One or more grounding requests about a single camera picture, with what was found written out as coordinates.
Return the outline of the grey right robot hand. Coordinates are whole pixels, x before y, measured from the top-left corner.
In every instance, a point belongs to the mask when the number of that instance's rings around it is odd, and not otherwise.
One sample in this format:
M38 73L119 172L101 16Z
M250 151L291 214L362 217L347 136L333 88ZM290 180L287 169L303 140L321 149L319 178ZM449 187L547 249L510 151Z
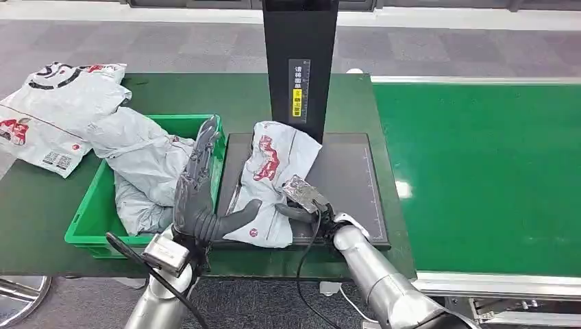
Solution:
M309 224L312 230L312 236L317 237L328 231L328 226L332 222L335 213L329 203L321 204L313 200L311 205L315 207L314 212L308 212L307 209L296 202L287 204L277 203L274 207L280 214L289 219Z

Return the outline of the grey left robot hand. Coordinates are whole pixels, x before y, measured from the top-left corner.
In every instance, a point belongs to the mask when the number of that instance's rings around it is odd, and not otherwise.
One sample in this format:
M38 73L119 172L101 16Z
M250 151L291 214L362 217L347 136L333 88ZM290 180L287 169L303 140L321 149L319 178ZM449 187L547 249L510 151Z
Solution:
M262 205L253 199L236 212L218 216L212 203L210 160L214 144L221 136L218 117L212 115L199 128L195 146L177 179L172 231L175 239L185 238L207 246L251 223Z

